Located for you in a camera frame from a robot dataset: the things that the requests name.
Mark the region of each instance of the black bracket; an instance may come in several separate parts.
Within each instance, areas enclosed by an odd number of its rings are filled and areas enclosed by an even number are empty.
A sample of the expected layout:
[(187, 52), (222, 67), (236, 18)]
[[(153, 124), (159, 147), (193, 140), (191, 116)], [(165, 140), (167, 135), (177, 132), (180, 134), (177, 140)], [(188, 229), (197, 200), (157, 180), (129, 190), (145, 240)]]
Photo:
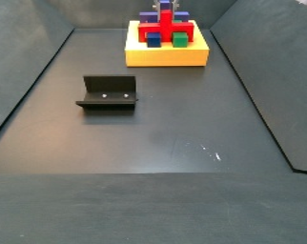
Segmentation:
[(87, 95), (76, 105), (84, 109), (135, 109), (135, 75), (87, 75), (84, 76)]

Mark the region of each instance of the red block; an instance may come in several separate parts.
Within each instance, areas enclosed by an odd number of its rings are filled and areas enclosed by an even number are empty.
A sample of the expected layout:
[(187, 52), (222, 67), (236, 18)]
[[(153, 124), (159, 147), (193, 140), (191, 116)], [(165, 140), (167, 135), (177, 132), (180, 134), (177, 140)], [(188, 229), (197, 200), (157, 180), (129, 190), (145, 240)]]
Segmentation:
[(139, 42), (147, 42), (148, 32), (160, 32), (161, 42), (172, 42), (173, 32), (187, 32), (188, 41), (193, 42), (193, 24), (189, 22), (173, 23), (171, 10), (163, 10), (159, 23), (139, 24)]

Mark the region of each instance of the scratch mark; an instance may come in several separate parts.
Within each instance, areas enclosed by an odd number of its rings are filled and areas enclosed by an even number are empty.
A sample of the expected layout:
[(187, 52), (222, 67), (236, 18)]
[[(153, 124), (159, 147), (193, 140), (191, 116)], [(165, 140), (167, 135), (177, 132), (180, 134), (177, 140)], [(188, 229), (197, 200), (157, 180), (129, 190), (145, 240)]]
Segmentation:
[(216, 158), (218, 158), (219, 161), (222, 161), (222, 158), (219, 156), (219, 153), (216, 153)]

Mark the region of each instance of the gray floor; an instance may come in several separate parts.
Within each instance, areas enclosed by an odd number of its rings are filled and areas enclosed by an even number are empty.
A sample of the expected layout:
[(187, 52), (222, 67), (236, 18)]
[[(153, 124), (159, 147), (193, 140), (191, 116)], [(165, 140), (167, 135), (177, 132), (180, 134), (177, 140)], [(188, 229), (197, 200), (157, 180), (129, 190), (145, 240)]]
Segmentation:
[[(205, 30), (205, 68), (125, 67), (125, 31), (77, 30), (0, 133), (0, 173), (290, 173)], [(84, 74), (135, 74), (135, 113), (84, 112)]]
[(0, 244), (307, 244), (307, 175), (0, 176)]
[[(121, 30), (73, 34), (0, 133), (0, 244), (307, 244), (307, 175), (205, 37), (205, 68), (127, 69)], [(135, 114), (83, 112), (84, 73), (137, 75)]]

